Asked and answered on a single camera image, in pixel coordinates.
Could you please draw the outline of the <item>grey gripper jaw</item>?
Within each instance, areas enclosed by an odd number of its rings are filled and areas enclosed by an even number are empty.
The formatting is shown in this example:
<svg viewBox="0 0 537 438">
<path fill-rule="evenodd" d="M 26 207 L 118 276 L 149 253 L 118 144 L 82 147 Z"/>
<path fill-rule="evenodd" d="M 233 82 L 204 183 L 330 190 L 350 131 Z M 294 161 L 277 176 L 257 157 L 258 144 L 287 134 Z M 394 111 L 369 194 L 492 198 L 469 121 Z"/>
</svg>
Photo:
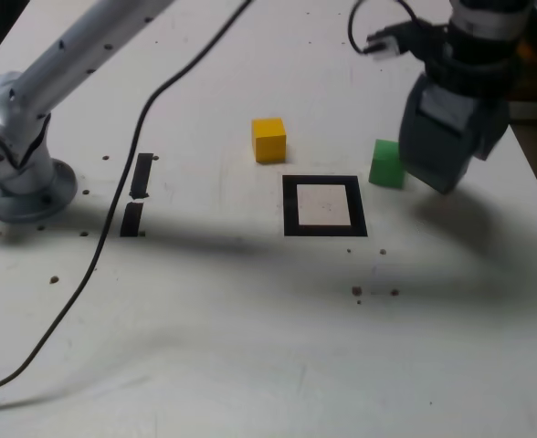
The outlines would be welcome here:
<svg viewBox="0 0 537 438">
<path fill-rule="evenodd" d="M 487 160 L 509 126 L 510 107 L 504 99 L 482 100 L 472 118 L 474 156 Z"/>
<path fill-rule="evenodd" d="M 438 193 L 452 192 L 474 152 L 468 125 L 476 107 L 473 98 L 419 76 L 406 100 L 399 131 L 404 169 Z"/>
</svg>

